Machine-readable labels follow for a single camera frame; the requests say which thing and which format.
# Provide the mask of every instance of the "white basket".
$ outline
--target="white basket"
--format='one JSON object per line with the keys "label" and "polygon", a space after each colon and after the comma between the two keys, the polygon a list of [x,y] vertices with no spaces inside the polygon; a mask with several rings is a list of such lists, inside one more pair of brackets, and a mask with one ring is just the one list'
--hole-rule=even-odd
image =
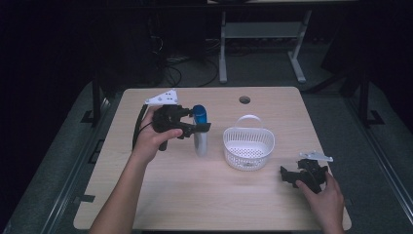
{"label": "white basket", "polygon": [[[244,119],[256,119],[261,128],[240,128]],[[241,117],[235,127],[224,132],[225,160],[241,171],[255,171],[263,168],[276,144],[273,133],[263,128],[262,121],[255,115]]]}

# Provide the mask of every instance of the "dark background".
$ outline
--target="dark background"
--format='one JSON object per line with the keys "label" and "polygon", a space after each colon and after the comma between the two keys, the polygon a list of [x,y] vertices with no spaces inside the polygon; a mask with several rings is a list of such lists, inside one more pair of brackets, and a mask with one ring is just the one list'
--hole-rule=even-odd
{"label": "dark background", "polygon": [[[205,39],[219,38],[219,12],[163,12],[154,22],[153,11],[88,10],[102,6],[101,1],[0,0],[0,230],[74,100],[95,76],[108,96],[125,87],[152,87],[162,80],[165,60],[151,52],[151,33],[164,38],[167,52],[179,48],[200,57]],[[314,10],[305,40],[332,42],[324,68],[333,73],[363,64],[413,131],[412,10],[407,1],[390,0],[360,1],[347,14],[335,8]],[[242,20],[245,14],[249,20],[271,17],[268,11],[258,17],[246,10],[232,17]],[[338,37],[332,40],[337,29]]]}

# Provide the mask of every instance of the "human hand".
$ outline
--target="human hand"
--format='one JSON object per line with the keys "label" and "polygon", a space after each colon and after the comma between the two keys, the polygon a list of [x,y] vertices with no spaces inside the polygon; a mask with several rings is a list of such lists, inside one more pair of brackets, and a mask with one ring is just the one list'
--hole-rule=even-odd
{"label": "human hand", "polygon": [[343,211],[344,197],[335,178],[325,172],[326,186],[319,194],[314,193],[304,182],[297,180],[295,184],[304,193],[311,210],[321,225],[324,234],[344,233]]}
{"label": "human hand", "polygon": [[158,152],[159,146],[169,139],[182,135],[181,129],[172,129],[163,133],[156,133],[152,128],[152,117],[155,110],[161,106],[151,106],[146,112],[145,118],[140,125],[139,136],[137,137],[136,145],[131,153],[132,157],[136,157],[140,162],[147,165]]}

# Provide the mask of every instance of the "cable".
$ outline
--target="cable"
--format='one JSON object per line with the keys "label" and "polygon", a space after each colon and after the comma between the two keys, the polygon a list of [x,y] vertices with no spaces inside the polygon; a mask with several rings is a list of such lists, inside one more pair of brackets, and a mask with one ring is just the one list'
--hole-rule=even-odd
{"label": "cable", "polygon": [[206,42],[213,42],[210,47],[206,47],[206,54],[212,53],[214,51],[218,51],[219,46],[221,45],[221,41],[219,39],[206,39]]}
{"label": "cable", "polygon": [[[167,76],[167,81],[168,81],[168,83],[171,85],[171,88],[177,87],[177,86],[179,85],[179,83],[181,82],[181,80],[182,80],[182,73],[181,73],[180,70],[178,70],[177,68],[172,67],[172,66],[169,66],[169,65],[166,66],[166,69],[167,69],[168,74],[169,74],[169,77]],[[172,74],[170,73],[170,70],[171,70],[171,69],[174,70],[174,71],[176,71],[176,72],[178,73],[178,75],[179,75],[178,81],[175,81],[175,79],[173,79],[173,76],[172,76]]]}
{"label": "cable", "polygon": [[151,125],[152,123],[153,123],[153,121],[151,121],[149,124],[143,126],[143,127],[139,130],[139,132],[137,132],[137,134],[139,135],[140,133],[142,133],[142,131],[143,131],[146,127],[148,127],[149,125]]}
{"label": "cable", "polygon": [[180,58],[168,58],[167,61],[171,63],[171,65],[178,64],[184,61],[188,61],[191,58],[189,57],[180,57]]}
{"label": "cable", "polygon": [[[226,44],[228,44],[228,47],[230,49],[233,48],[235,50],[234,53],[227,52],[227,56],[229,56],[229,57],[244,57],[244,56],[247,56],[249,54],[252,54],[252,48],[250,46],[246,45],[245,42],[240,43],[238,45],[237,45],[237,42],[233,42],[231,44],[226,43]],[[243,47],[247,48],[247,52],[243,52]]]}
{"label": "cable", "polygon": [[163,49],[163,47],[164,47],[164,40],[162,40],[162,38],[159,37],[159,36],[151,36],[151,38],[152,38],[152,39],[159,40],[159,41],[161,42],[161,45],[159,46],[158,51],[157,51],[157,52],[153,52],[153,53],[157,54],[157,53],[159,53],[159,52]]}
{"label": "cable", "polygon": [[207,81],[206,83],[204,83],[202,85],[199,85],[198,87],[203,87],[203,86],[209,85],[210,83],[212,83],[218,77],[218,74],[219,74],[218,66],[216,66],[216,64],[213,61],[211,61],[207,58],[206,58],[206,61],[209,62],[210,64],[212,64],[212,66],[215,68],[215,75],[212,77],[212,79],[210,79],[209,81]]}
{"label": "cable", "polygon": [[139,112],[139,116],[137,116],[136,124],[134,125],[133,137],[131,140],[131,149],[134,149],[134,145],[136,144],[137,137],[139,136],[139,133],[141,131],[139,127],[140,127],[140,124],[142,123],[143,115],[146,113],[147,109],[148,109],[148,104],[142,105],[142,108],[140,109],[140,112]]}

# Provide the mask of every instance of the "white object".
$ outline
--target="white object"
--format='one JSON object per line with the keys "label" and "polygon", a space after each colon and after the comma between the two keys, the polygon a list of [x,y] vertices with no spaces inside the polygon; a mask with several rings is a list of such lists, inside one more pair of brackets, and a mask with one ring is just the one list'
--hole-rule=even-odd
{"label": "white object", "polygon": [[306,159],[311,159],[311,160],[320,160],[320,161],[327,161],[327,162],[333,162],[332,157],[327,157],[321,153],[316,152],[314,150],[313,152],[310,153],[300,153],[300,156]]}
{"label": "white object", "polygon": [[178,95],[175,89],[164,92],[158,96],[149,98],[145,104],[160,105],[160,104],[178,104]]}
{"label": "white object", "polygon": [[198,156],[207,155],[207,133],[194,133],[195,151]]}
{"label": "white object", "polygon": [[[241,128],[244,119],[256,119],[261,128]],[[260,118],[255,115],[241,117],[235,127],[224,132],[225,160],[241,171],[255,171],[263,168],[276,144],[274,134],[263,128]]]}

